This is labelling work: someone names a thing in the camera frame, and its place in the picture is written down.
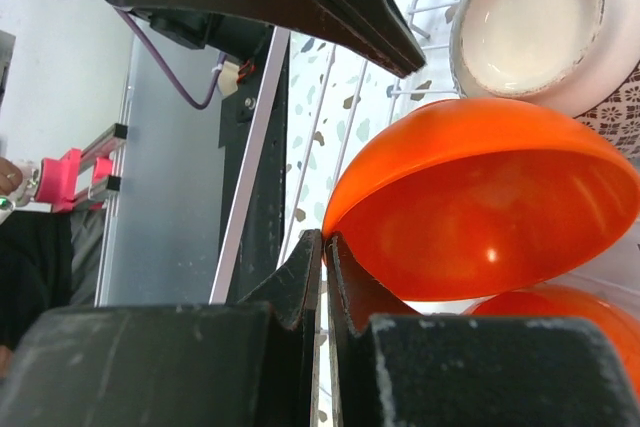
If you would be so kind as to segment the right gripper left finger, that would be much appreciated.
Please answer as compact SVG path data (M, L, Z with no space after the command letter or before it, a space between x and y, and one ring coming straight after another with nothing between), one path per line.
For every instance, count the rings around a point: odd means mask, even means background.
M307 426L321 235L240 302L63 308L28 331L5 426Z

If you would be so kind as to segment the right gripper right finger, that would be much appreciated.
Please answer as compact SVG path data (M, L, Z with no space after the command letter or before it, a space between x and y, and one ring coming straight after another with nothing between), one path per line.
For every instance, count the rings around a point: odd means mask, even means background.
M574 317L422 315L325 244L339 426L635 426L611 342Z

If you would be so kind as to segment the white wire dish rack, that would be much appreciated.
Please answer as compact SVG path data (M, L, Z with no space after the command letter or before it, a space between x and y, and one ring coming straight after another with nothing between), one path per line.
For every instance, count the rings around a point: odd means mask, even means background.
M321 228L336 175L371 138L421 105L456 97L448 41L458 1L396 0L427 58L426 67L406 80L346 48L291 34L285 239L279 264L304 230ZM311 426L334 426L330 318L322 270ZM609 250L553 282L590 292L639 320L639 218Z

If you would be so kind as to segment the orange bowl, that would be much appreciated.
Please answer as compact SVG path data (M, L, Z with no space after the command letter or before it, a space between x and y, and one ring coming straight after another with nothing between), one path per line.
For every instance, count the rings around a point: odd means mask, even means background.
M546 107L441 100L350 162L322 232L408 301L485 297L602 253L639 212L639 176L608 141Z
M590 321L612 343L639 394L639 320L601 297L543 283L498 294L469 307L465 315L572 317Z

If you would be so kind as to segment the brown patterned bowl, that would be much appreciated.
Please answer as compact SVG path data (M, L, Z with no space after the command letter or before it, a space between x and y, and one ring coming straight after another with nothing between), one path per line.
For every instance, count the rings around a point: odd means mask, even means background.
M462 97L572 117L639 156L639 0L460 0L449 42Z

